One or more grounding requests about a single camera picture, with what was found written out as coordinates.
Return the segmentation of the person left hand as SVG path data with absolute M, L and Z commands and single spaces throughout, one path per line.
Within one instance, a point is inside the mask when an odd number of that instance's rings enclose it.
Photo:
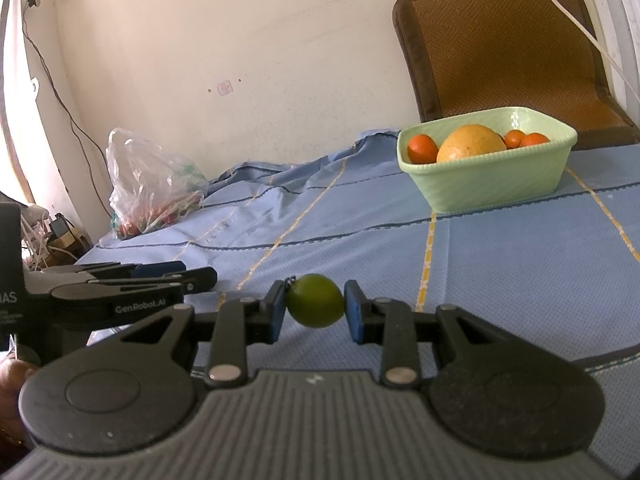
M 20 458 L 26 452 L 25 427 L 18 410 L 18 398 L 26 380 L 37 367 L 8 353 L 1 360 L 1 456 Z

